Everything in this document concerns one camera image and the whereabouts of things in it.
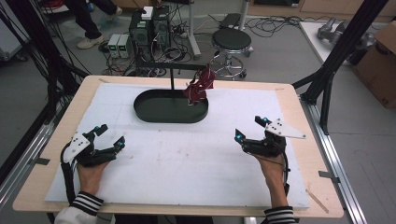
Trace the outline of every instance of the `electronic device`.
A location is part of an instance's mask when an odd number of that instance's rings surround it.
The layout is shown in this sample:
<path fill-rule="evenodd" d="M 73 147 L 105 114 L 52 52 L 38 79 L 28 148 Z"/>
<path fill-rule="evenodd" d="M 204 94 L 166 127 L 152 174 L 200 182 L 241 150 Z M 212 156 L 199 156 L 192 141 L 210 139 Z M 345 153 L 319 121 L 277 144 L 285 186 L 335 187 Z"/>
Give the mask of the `electronic device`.
<path fill-rule="evenodd" d="M 131 24 L 129 25 L 129 34 L 131 40 L 135 41 L 137 46 L 148 46 L 151 44 L 152 37 L 152 22 L 141 19 L 140 13 L 132 15 Z"/>
<path fill-rule="evenodd" d="M 153 7 L 143 7 L 142 20 L 151 21 Z"/>
<path fill-rule="evenodd" d="M 152 21 L 142 20 L 141 12 L 136 11 L 131 18 L 129 34 L 131 36 L 134 53 L 143 57 L 145 61 L 150 61 L 152 59 L 151 44 L 154 38 Z"/>
<path fill-rule="evenodd" d="M 112 35 L 110 40 L 107 43 L 108 50 L 110 51 L 110 55 L 112 58 L 119 58 L 119 50 L 117 48 L 117 44 L 119 43 L 120 35 Z"/>
<path fill-rule="evenodd" d="M 154 25 L 154 33 L 157 39 L 157 45 L 161 45 L 163 49 L 170 48 L 170 24 L 169 24 L 169 6 L 156 7 L 152 17 Z"/>
<path fill-rule="evenodd" d="M 129 35 L 121 35 L 117 44 L 120 58 L 129 58 L 132 54 L 132 42 Z"/>
<path fill-rule="evenodd" d="M 230 13 L 228 14 L 224 20 L 220 23 L 219 28 L 234 28 L 241 17 L 241 14 L 239 13 Z"/>

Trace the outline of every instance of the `black stool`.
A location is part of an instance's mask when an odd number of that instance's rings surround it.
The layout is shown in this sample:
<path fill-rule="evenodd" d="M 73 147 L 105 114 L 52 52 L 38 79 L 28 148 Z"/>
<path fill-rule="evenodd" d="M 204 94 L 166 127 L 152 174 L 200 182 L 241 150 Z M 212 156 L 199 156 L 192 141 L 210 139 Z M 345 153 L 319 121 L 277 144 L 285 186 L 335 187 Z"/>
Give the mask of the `black stool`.
<path fill-rule="evenodd" d="M 241 60 L 232 54 L 247 52 L 251 38 L 243 31 L 232 28 L 217 30 L 212 36 L 212 44 L 218 50 L 210 60 L 210 68 L 222 77 L 246 77 L 247 71 Z"/>

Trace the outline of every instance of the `computer equipment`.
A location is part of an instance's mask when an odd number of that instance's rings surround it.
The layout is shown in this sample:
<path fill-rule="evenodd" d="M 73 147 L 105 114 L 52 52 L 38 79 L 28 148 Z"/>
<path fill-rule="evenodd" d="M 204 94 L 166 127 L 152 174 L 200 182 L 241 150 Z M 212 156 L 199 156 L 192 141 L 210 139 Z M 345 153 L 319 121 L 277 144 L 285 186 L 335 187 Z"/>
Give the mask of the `computer equipment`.
<path fill-rule="evenodd" d="M 135 41 L 137 46 L 149 46 L 151 44 L 152 30 L 152 22 L 142 20 L 141 13 L 136 12 L 132 15 L 129 34 L 131 40 Z"/>
<path fill-rule="evenodd" d="M 163 49 L 170 48 L 169 6 L 154 8 L 152 22 L 157 45 L 162 46 Z"/>
<path fill-rule="evenodd" d="M 117 44 L 120 58 L 129 58 L 132 54 L 132 42 L 129 35 L 121 35 Z"/>
<path fill-rule="evenodd" d="M 110 51 L 110 55 L 112 58 L 119 58 L 119 49 L 117 48 L 117 44 L 119 43 L 120 35 L 112 35 L 110 40 L 107 43 L 108 50 Z"/>

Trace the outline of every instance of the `desk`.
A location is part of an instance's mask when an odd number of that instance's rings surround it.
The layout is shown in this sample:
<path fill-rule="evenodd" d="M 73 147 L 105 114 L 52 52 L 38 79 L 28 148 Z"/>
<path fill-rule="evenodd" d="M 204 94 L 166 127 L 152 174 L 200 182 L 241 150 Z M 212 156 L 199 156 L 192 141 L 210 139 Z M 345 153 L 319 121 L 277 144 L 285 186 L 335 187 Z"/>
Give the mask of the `desk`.
<path fill-rule="evenodd" d="M 62 147 L 70 141 L 86 109 L 90 105 L 95 91 L 101 83 L 129 83 L 138 85 L 169 85 L 169 79 L 147 77 L 86 77 L 74 100 L 68 107 L 57 129 L 53 133 L 42 158 L 50 159 L 48 165 L 36 165 L 24 183 L 13 207 L 17 211 L 57 212 L 67 203 L 48 203 L 44 199 L 59 165 Z M 186 79 L 175 79 L 176 86 L 185 86 Z M 311 207 L 295 211 L 297 217 L 341 217 L 344 212 L 332 181 L 319 177 L 318 171 L 326 171 L 318 146 L 305 118 L 294 88 L 289 84 L 216 81 L 216 88 L 256 89 L 276 91 L 283 117 L 293 127 L 306 133 L 306 139 L 290 139 L 296 159 L 301 168 L 304 185 Z M 103 213 L 137 213 L 166 215 L 208 215 L 262 217 L 260 208 L 206 207 L 206 206 L 170 206 L 105 204 Z"/>

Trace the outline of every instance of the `shoe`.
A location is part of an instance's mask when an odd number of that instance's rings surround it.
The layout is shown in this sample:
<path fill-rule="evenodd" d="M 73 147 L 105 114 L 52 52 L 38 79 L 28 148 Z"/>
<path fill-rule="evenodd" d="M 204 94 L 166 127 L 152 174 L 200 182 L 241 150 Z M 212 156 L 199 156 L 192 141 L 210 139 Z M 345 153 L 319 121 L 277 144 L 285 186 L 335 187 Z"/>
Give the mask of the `shoe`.
<path fill-rule="evenodd" d="M 106 20 L 107 21 L 113 21 L 116 16 L 119 16 L 122 13 L 122 8 L 117 7 L 116 13 L 112 15 L 106 15 Z"/>
<path fill-rule="evenodd" d="M 104 41 L 105 40 L 103 39 L 102 35 L 97 37 L 96 39 L 89 39 L 88 37 L 84 37 L 84 39 L 82 39 L 81 42 L 77 44 L 77 47 L 79 49 L 90 49 L 94 45 L 102 44 Z"/>

